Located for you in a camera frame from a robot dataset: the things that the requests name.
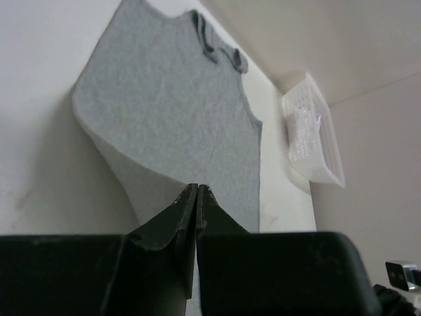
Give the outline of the grey tank top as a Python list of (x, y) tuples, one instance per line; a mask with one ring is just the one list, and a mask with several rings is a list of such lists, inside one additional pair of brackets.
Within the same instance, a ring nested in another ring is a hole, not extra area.
[(198, 183), (242, 227), (259, 229), (262, 122), (243, 88), (247, 71), (200, 12), (170, 17), (121, 2), (72, 102), (140, 223)]

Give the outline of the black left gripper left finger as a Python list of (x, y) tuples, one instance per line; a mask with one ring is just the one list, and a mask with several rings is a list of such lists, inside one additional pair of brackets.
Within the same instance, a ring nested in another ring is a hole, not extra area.
[(198, 185), (125, 235), (103, 315), (185, 315), (192, 297)]

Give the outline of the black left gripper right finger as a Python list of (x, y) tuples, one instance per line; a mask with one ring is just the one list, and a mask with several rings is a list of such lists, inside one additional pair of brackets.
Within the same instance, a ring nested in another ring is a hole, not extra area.
[(203, 315), (380, 315), (355, 245), (338, 232), (247, 232), (211, 189), (197, 195)]

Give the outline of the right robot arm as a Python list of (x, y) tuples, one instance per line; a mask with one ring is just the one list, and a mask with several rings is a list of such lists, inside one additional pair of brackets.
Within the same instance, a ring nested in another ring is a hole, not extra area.
[(380, 284), (375, 284), (373, 289), (382, 307), (381, 316), (416, 316), (420, 314), (420, 310), (397, 291)]

